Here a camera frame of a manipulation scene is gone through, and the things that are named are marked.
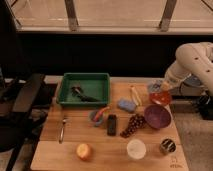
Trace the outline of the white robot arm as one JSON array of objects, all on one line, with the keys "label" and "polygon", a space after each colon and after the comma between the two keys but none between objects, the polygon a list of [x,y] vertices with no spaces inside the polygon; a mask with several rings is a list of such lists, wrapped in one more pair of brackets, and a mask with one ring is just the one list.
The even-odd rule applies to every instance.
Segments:
[{"label": "white robot arm", "polygon": [[161,90],[178,87],[191,74],[213,94],[213,43],[186,43],[175,52],[175,61],[165,72]]}]

